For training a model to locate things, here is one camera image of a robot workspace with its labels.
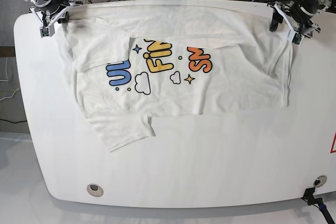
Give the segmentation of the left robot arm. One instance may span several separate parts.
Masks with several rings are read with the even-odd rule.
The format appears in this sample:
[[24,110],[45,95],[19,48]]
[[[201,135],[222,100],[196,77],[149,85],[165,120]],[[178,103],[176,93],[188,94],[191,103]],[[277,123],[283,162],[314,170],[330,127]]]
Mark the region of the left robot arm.
[[275,32],[285,22],[290,28],[289,41],[300,44],[321,28],[312,18],[326,11],[335,12],[335,0],[275,0],[268,4],[273,9],[269,30]]

